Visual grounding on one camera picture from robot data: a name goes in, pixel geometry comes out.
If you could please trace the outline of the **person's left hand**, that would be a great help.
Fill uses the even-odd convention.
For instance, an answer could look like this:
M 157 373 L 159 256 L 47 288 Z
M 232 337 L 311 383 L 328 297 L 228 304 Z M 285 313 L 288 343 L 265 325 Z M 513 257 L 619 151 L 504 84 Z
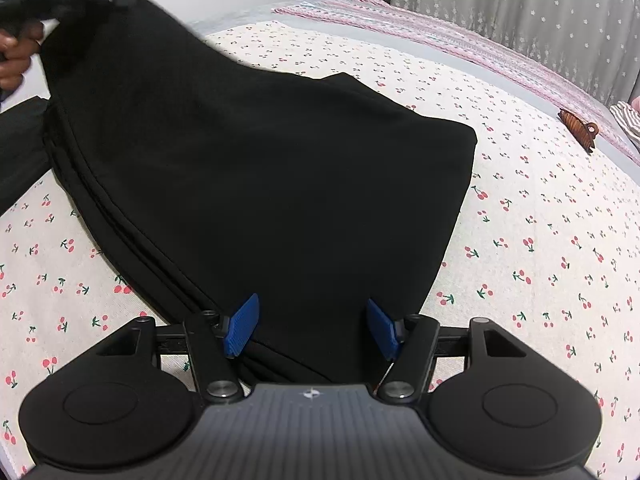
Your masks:
M 40 21 L 25 24 L 17 37 L 2 29 L 1 54 L 4 56 L 0 66 L 2 91 L 15 91 L 21 85 L 24 73 L 32 64 L 32 57 L 40 50 L 43 37 L 44 27 Z

